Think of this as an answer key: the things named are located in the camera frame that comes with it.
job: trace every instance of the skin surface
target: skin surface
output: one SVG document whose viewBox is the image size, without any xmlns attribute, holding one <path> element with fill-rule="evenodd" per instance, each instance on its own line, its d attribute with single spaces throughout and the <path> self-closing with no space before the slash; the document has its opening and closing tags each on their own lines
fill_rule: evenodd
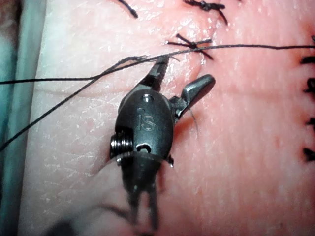
<svg viewBox="0 0 315 236">
<path fill-rule="evenodd" d="M 129 0 L 136 20 L 111 0 L 48 0 L 38 78 L 88 77 L 128 56 L 184 49 L 164 45 L 213 39 L 213 45 L 311 45 L 313 0 L 236 0 L 225 4 L 226 26 L 215 11 L 181 0 Z M 159 196 L 156 235 L 313 235 L 315 164 L 303 147 L 314 147 L 304 123 L 314 101 L 304 94 L 314 65 L 300 65 L 314 50 L 217 49 L 170 61 L 161 92 L 180 95 L 206 73 L 217 83 L 175 128 Z M 128 209 L 118 169 L 106 166 L 109 141 L 123 96 L 152 67 L 141 64 L 108 76 L 54 111 L 29 131 L 19 234 L 36 235 L 64 216 L 95 203 Z M 32 118 L 86 82 L 36 84 Z M 129 235 L 125 220 L 96 210 L 80 216 L 80 235 Z"/>
</svg>

